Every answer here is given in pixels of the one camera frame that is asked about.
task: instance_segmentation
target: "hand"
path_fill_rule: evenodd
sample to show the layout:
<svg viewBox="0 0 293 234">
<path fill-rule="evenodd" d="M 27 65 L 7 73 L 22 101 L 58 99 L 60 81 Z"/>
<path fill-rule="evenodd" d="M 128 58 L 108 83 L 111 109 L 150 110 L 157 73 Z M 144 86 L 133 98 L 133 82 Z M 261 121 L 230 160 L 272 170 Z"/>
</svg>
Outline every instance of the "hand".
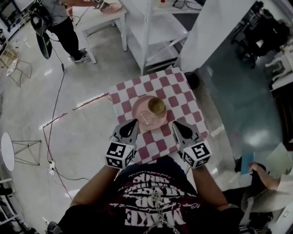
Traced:
<svg viewBox="0 0 293 234">
<path fill-rule="evenodd" d="M 259 165 L 256 162 L 249 163 L 247 171 L 251 172 L 252 170 L 257 171 L 259 169 Z"/>
</svg>

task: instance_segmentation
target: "white tile floor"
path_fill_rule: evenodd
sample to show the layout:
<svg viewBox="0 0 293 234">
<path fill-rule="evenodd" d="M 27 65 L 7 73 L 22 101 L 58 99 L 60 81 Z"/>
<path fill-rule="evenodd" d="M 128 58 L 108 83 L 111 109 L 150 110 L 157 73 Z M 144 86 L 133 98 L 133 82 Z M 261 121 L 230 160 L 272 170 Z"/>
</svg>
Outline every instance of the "white tile floor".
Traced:
<svg viewBox="0 0 293 234">
<path fill-rule="evenodd" d="M 43 233 L 46 225 L 42 217 L 58 222 L 71 202 L 64 188 L 57 185 L 60 184 L 57 175 L 53 176 L 53 180 L 48 174 L 47 147 L 42 129 L 42 126 L 51 121 L 63 73 L 54 52 L 49 60 L 42 57 L 30 25 L 14 36 L 13 41 L 16 40 L 20 59 L 32 63 L 33 74 L 30 80 L 22 79 L 21 88 L 4 75 L 0 79 L 0 90 L 3 90 L 0 135 L 8 132 L 13 140 L 42 140 L 39 156 L 37 145 L 31 150 L 35 160 L 39 157 L 40 166 L 16 163 L 11 175 L 16 195 L 24 209 L 26 223 Z M 115 27 L 107 27 L 90 36 L 97 64 L 88 61 L 75 65 L 59 43 L 52 44 L 66 68 L 55 117 L 68 114 L 53 124 L 51 153 L 61 174 L 72 179 L 90 179 L 104 165 L 103 145 L 117 125 L 117 120 L 107 97 L 78 110 L 73 109 L 86 100 L 107 93 L 117 83 L 138 77 L 140 71 L 130 51 L 123 52 L 120 34 Z M 50 127 L 46 127 L 44 131 L 49 137 Z M 217 145 L 214 144 L 216 141 L 216 138 L 210 138 L 213 149 Z M 31 157 L 29 151 L 23 151 L 18 156 L 24 159 Z M 185 163 L 179 159 L 176 161 L 186 169 Z M 221 157 L 214 157 L 208 168 L 210 171 L 216 166 L 219 168 L 221 162 Z M 224 177 L 219 184 L 227 187 L 222 182 L 228 181 L 227 178 L 231 175 Z M 64 183 L 69 191 L 75 191 L 86 181 L 64 180 Z"/>
</svg>

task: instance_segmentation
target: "red and white checkered cloth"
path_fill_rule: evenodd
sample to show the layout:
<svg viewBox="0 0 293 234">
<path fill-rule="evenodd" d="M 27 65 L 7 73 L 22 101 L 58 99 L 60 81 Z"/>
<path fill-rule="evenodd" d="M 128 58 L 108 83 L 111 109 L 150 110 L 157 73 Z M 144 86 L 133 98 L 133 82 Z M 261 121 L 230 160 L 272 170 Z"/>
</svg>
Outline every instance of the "red and white checkered cloth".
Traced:
<svg viewBox="0 0 293 234">
<path fill-rule="evenodd" d="M 120 124 L 133 118 L 132 106 L 144 95 L 156 96 L 164 101 L 168 124 L 146 133 L 139 132 L 136 141 L 136 163 L 148 163 L 178 151 L 172 129 L 174 120 L 194 125 L 203 138 L 207 137 L 208 130 L 203 115 L 180 68 L 159 71 L 112 87 L 109 100 Z"/>
</svg>

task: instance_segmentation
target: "gray shirt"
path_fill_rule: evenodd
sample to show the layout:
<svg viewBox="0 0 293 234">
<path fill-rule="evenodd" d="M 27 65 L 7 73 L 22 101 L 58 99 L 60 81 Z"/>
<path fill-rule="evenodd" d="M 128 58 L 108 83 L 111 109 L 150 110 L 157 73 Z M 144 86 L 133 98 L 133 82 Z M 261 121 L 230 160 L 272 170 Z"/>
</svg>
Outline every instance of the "gray shirt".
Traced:
<svg viewBox="0 0 293 234">
<path fill-rule="evenodd" d="M 46 7 L 52 17 L 52 26 L 62 23 L 68 17 L 66 9 L 60 0 L 42 0 L 41 4 Z"/>
</svg>

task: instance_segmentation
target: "sneaker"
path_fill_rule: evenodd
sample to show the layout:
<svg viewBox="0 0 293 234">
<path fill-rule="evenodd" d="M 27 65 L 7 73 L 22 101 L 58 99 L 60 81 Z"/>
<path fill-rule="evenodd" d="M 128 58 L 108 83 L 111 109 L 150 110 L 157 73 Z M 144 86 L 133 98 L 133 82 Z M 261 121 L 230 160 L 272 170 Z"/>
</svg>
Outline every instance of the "sneaker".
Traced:
<svg viewBox="0 0 293 234">
<path fill-rule="evenodd" d="M 88 55 L 87 51 L 85 49 L 80 50 L 82 56 L 79 60 L 75 60 L 74 57 L 69 56 L 69 58 L 75 63 L 75 64 L 80 64 L 83 63 L 84 61 L 87 61 L 90 59 L 90 56 Z"/>
</svg>

